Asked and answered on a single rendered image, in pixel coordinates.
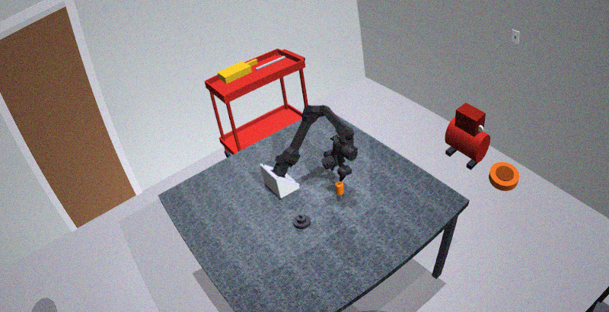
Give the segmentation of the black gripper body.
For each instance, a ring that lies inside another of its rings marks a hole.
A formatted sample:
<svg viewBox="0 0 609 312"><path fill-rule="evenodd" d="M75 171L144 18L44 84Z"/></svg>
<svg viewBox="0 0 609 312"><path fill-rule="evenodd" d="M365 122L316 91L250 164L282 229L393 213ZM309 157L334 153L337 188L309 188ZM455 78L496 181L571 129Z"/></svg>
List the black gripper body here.
<svg viewBox="0 0 609 312"><path fill-rule="evenodd" d="M331 154L333 155L333 157L335 157L337 159L337 163L338 163L338 167L339 167L337 169L337 173L341 177L352 173L352 168L349 165L346 165L346 166L343 165L343 163L345 163L345 160L343 159L344 157L342 156L342 154L336 154L333 152L333 149L332 149L329 151L325 151L324 157L331 156Z"/></svg>

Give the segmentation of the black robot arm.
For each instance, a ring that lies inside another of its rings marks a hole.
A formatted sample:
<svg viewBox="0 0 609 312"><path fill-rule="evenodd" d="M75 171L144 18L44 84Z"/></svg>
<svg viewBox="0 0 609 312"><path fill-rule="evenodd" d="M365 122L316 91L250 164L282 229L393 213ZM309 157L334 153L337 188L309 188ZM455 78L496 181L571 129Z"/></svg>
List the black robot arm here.
<svg viewBox="0 0 609 312"><path fill-rule="evenodd" d="M342 154L344 158L349 161L354 161L358 155L358 148L353 146L354 130L344 124L340 118L331 110L330 107L325 105L307 105L305 106L302 113L302 121L292 140L290 146L284 150L284 152L277 156L275 159L275 166L272 172L278 177L285 177L288 167L292 167L298 162L300 154L298 153L305 136L314 122L317 121L318 117L325 116L335 126L338 135L334 135L330 138L333 141L333 152L336 154ZM331 156L327 156L321 160L325 169L332 169L338 167L337 159Z"/></svg>

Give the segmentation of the orange knob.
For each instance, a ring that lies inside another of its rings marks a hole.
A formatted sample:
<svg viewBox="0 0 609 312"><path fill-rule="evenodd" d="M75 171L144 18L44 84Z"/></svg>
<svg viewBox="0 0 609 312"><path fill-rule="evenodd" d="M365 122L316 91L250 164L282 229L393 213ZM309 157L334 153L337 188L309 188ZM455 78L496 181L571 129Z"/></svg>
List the orange knob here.
<svg viewBox="0 0 609 312"><path fill-rule="evenodd" d="M336 194L337 195L344 194L344 188L343 188L343 183L342 182L336 182L335 183L335 187L336 187Z"/></svg>

